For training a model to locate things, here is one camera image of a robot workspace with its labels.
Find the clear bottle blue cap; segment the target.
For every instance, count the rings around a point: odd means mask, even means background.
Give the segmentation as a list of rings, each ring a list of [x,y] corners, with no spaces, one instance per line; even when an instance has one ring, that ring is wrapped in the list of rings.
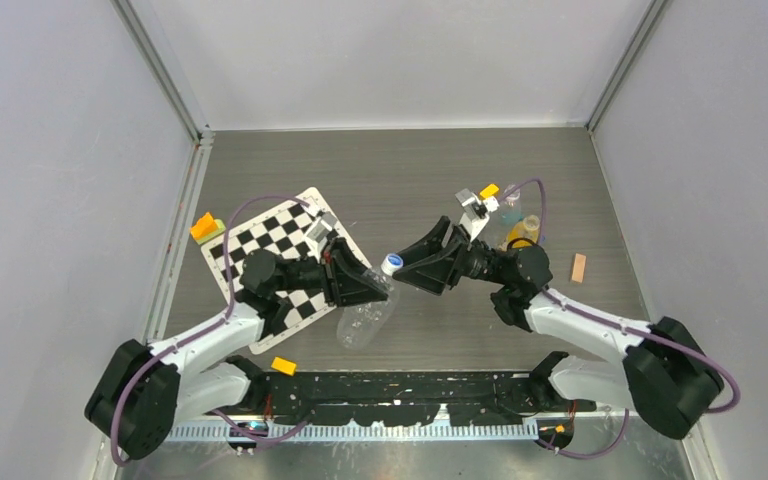
[[[381,264],[365,274],[378,286],[387,290],[388,298],[383,301],[346,307],[337,324],[336,337],[342,346],[348,349],[365,348],[392,316],[399,300],[400,288],[392,276],[381,271]]]

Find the clear plastic bottle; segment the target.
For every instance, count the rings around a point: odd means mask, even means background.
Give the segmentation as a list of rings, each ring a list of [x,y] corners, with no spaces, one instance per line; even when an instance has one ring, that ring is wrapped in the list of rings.
[[[499,197],[498,221],[501,225],[513,227],[523,219],[521,192],[514,184],[510,184],[503,190],[503,194],[505,197]]]

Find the yellow juice bottle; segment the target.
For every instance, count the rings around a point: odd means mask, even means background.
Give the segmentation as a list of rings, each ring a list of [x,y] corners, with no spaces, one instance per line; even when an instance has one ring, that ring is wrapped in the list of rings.
[[[524,248],[541,242],[541,219],[529,215],[517,222],[508,232],[502,246],[506,249]]]

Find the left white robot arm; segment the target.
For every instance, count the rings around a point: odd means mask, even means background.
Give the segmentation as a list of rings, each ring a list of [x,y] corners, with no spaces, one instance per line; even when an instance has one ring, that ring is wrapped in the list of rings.
[[[182,421],[223,407],[244,414],[265,407],[265,373],[235,352],[284,328],[292,309],[287,293],[321,293],[335,307],[389,298],[386,284],[342,237],[327,241],[316,257],[255,250],[244,258],[240,280],[242,291],[214,317],[175,337],[152,344],[131,339],[115,350],[84,416],[110,439],[116,465],[147,457]]]

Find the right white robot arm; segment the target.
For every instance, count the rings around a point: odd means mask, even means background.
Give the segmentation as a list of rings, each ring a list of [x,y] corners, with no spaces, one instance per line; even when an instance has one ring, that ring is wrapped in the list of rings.
[[[678,320],[656,323],[609,314],[550,287],[545,250],[525,239],[500,250],[472,239],[443,216],[417,242],[399,251],[394,279],[440,295],[463,278],[499,285],[493,309],[508,326],[551,336],[594,355],[549,355],[532,372],[531,397],[544,410],[588,400],[634,411],[661,435],[681,440],[734,379],[708,357]]]

